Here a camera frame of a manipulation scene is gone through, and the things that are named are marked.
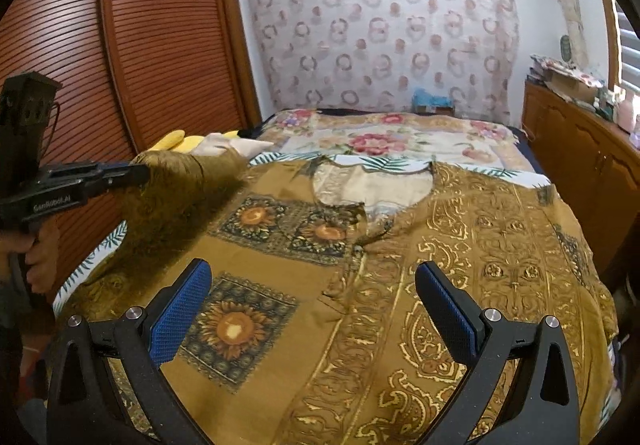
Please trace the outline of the person's left hand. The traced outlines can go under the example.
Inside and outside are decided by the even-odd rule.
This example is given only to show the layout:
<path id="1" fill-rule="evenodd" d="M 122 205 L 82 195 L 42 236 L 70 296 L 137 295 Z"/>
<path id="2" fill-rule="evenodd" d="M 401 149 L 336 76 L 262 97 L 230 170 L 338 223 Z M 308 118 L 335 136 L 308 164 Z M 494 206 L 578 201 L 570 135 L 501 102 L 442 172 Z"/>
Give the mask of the person's left hand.
<path id="1" fill-rule="evenodd" d="M 9 256 L 24 254 L 28 266 L 26 280 L 32 292 L 43 295 L 51 290 L 58 265 L 58 225 L 53 217 L 44 220 L 37 235 L 25 235 L 18 231 L 1 233 L 1 282 L 11 281 Z"/>

